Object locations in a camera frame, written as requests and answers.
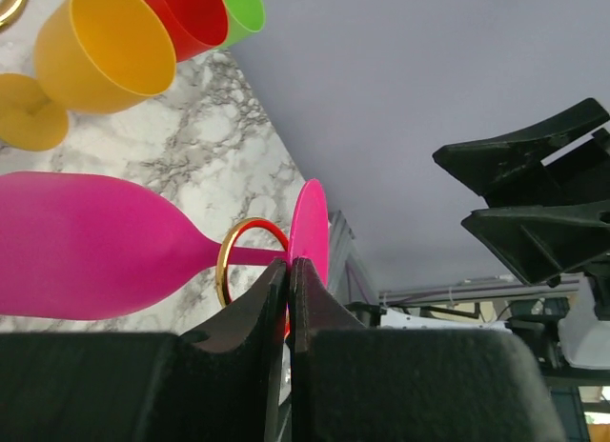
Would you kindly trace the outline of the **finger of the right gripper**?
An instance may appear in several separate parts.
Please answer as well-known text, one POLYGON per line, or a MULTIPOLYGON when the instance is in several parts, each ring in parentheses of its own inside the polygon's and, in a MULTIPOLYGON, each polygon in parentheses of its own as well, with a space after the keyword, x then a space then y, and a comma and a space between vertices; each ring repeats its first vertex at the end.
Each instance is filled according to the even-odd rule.
POLYGON ((609 203, 473 211, 461 225, 527 285, 609 274, 609 203))
POLYGON ((609 113, 594 98, 519 131, 455 143, 434 161, 490 208, 609 198, 609 113))

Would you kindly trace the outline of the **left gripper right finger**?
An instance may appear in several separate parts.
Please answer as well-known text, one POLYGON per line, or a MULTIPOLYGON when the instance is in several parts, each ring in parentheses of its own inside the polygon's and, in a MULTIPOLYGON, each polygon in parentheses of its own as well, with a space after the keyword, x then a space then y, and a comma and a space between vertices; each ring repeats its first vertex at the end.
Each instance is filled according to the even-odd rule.
POLYGON ((290 280, 296 441, 562 441, 538 363, 511 333, 368 328, 314 264, 290 280))

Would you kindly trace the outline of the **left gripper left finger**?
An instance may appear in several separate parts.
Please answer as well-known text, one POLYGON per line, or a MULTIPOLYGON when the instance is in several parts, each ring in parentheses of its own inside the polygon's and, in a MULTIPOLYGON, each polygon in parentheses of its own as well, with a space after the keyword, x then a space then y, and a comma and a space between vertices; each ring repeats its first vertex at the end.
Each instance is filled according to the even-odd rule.
POLYGON ((193 330, 1 337, 5 441, 272 441, 287 267, 193 330))

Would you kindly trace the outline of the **magenta wine glass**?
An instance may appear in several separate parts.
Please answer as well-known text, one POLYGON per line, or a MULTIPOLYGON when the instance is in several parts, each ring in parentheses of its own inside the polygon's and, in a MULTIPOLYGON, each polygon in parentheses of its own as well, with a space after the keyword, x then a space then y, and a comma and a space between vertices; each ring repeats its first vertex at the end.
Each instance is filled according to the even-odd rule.
POLYGON ((228 268, 310 259, 329 273, 327 202, 309 180, 283 232, 246 219, 221 242, 170 201, 105 175, 20 171, 1 178, 1 312, 70 320, 125 316, 152 306, 206 269, 230 303, 228 268))

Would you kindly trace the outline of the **green wine glass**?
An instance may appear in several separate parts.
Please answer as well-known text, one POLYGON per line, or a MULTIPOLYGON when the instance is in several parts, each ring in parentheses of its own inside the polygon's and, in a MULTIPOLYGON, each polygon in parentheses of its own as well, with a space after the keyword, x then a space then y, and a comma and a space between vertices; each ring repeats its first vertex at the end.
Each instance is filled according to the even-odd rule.
POLYGON ((263 0, 222 1, 228 16, 228 33, 219 49, 226 49, 263 29, 266 21, 263 0))

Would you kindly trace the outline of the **orange wine glass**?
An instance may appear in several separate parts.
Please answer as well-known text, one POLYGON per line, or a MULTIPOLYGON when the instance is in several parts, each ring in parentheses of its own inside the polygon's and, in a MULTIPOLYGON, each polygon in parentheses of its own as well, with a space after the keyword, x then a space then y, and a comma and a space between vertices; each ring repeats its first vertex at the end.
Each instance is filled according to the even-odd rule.
POLYGON ((64 0, 38 32, 34 76, 1 76, 1 139, 47 151, 70 111, 109 114, 164 92, 176 71, 173 42, 144 0, 64 0))

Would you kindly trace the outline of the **red wine glass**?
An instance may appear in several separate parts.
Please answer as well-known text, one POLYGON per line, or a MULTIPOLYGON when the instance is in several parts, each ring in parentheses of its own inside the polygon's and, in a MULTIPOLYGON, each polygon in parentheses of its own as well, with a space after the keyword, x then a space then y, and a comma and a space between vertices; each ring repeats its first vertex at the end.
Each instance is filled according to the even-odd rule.
POLYGON ((229 32, 223 0, 144 0, 173 41, 176 61, 222 45, 229 32))

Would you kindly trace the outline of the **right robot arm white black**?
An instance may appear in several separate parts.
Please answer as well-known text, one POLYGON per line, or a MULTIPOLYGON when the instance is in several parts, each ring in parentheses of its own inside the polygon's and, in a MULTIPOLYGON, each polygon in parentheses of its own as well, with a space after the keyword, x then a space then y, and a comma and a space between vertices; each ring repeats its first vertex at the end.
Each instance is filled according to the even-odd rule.
POLYGON ((548 383, 609 382, 609 114, 595 99, 530 127, 441 147, 434 161, 485 201, 462 221, 504 276, 385 295, 356 310, 369 325, 397 310, 408 328, 518 336, 548 383))

